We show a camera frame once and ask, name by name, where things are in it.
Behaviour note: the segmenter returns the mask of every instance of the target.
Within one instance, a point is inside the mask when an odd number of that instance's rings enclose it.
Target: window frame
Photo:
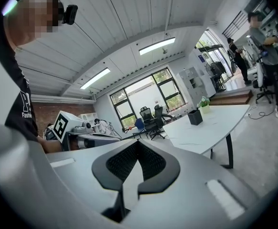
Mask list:
[[[156,79],[155,79],[155,77],[154,77],[154,74],[157,74],[157,73],[159,73],[159,72],[161,72],[161,71],[164,71],[164,70],[168,70],[168,72],[169,72],[169,74],[171,75],[171,77],[168,78],[168,79],[166,79],[166,80],[164,80],[164,81],[162,81],[162,82],[160,82],[160,83],[157,83],[157,81],[156,81]],[[111,100],[111,103],[113,104],[115,113],[116,113],[117,117],[119,118],[119,121],[120,121],[120,123],[121,123],[122,128],[124,128],[124,129],[126,129],[126,128],[125,128],[125,126],[123,125],[122,120],[124,120],[124,119],[126,119],[126,118],[129,118],[129,117],[131,117],[131,116],[133,116],[133,115],[135,116],[136,119],[138,118],[138,117],[136,116],[136,114],[135,114],[135,112],[134,112],[134,109],[133,109],[133,107],[132,107],[132,105],[131,105],[131,102],[130,102],[130,100],[129,100],[129,98],[128,98],[128,95],[127,95],[127,92],[126,92],[126,88],[129,87],[129,86],[131,86],[131,85],[133,85],[133,84],[136,84],[137,82],[142,81],[142,80],[144,80],[145,78],[148,78],[148,77],[152,77],[152,78],[153,78],[154,83],[155,83],[155,85],[158,87],[159,92],[160,92],[160,94],[161,94],[161,96],[162,96],[162,98],[163,98],[163,100],[164,100],[164,102],[165,102],[165,105],[166,105],[166,107],[167,107],[168,110],[170,110],[170,109],[169,109],[169,107],[168,107],[167,100],[169,100],[169,99],[171,99],[171,98],[173,98],[173,97],[175,97],[175,96],[177,96],[177,95],[180,95],[180,96],[181,96],[181,99],[182,99],[183,102],[185,103],[185,99],[184,99],[184,97],[182,96],[181,91],[180,91],[180,88],[178,87],[178,85],[177,85],[175,79],[173,78],[172,73],[170,72],[170,70],[168,69],[168,67],[165,67],[164,69],[161,69],[161,70],[159,70],[159,71],[157,71],[157,72],[154,72],[154,73],[152,73],[152,74],[150,74],[150,75],[144,77],[143,79],[140,79],[140,80],[138,80],[138,81],[136,81],[136,82],[134,82],[134,83],[132,83],[132,84],[130,84],[130,85],[128,85],[128,86],[125,86],[125,87],[123,87],[122,89],[120,89],[120,90],[118,90],[118,91],[116,91],[116,92],[114,92],[114,93],[112,93],[112,94],[109,95],[110,100]],[[169,96],[167,96],[167,97],[165,98],[165,97],[164,97],[164,94],[163,94],[163,92],[162,92],[162,90],[161,90],[161,88],[160,88],[160,86],[163,85],[163,84],[165,84],[165,83],[168,83],[168,82],[170,82],[170,81],[172,81],[172,82],[175,84],[175,86],[176,86],[178,92],[176,92],[176,93],[174,93],[174,94],[172,94],[172,95],[169,95]],[[114,103],[113,103],[113,99],[112,99],[111,96],[114,95],[114,94],[116,94],[117,92],[119,92],[119,91],[121,91],[121,90],[123,90],[124,93],[126,94],[126,99],[124,99],[124,100],[118,102],[117,104],[114,104]],[[117,110],[116,107],[119,106],[119,105],[121,105],[121,104],[124,104],[124,103],[126,103],[126,102],[128,102],[128,104],[129,104],[129,106],[130,106],[130,108],[131,108],[131,110],[132,110],[132,113],[131,113],[131,114],[128,114],[128,115],[126,115],[126,116],[124,116],[124,117],[122,117],[122,118],[120,118],[120,115],[119,115],[118,110]]]

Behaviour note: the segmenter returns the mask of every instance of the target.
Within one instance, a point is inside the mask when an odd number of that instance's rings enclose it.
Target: black table leg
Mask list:
[[[227,146],[228,146],[228,156],[229,156],[229,164],[228,165],[221,165],[226,169],[233,169],[233,149],[232,149],[232,140],[231,134],[226,136]]]

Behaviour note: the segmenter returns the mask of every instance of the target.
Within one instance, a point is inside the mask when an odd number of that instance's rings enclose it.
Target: white desk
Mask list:
[[[203,114],[203,122],[192,125],[188,116],[184,116],[163,126],[167,136],[175,147],[203,154],[211,150],[224,138],[227,139],[229,165],[233,168],[233,150],[231,131],[237,126],[247,112],[249,105],[210,106],[211,112]]]

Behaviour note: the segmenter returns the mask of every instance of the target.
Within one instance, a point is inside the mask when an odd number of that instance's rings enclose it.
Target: fluorescent light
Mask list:
[[[91,84],[95,83],[98,79],[102,78],[104,75],[108,74],[110,72],[110,70],[108,68],[102,70],[101,72],[99,72],[96,76],[92,77],[89,81],[87,81],[82,87],[81,89],[86,89],[88,86],[90,86]]]
[[[154,50],[156,48],[161,48],[161,47],[163,47],[165,45],[171,44],[171,43],[173,43],[175,41],[175,39],[176,38],[173,37],[173,38],[169,38],[169,39],[163,40],[161,42],[154,43],[152,45],[149,45],[149,46],[147,46],[145,48],[140,49],[139,53],[140,53],[140,55],[143,55],[144,53],[150,52],[150,51],[152,51],[152,50]]]
[[[2,14],[6,15],[8,12],[10,12],[15,5],[17,4],[17,0],[8,0],[8,2],[5,4],[3,10],[2,10]]]

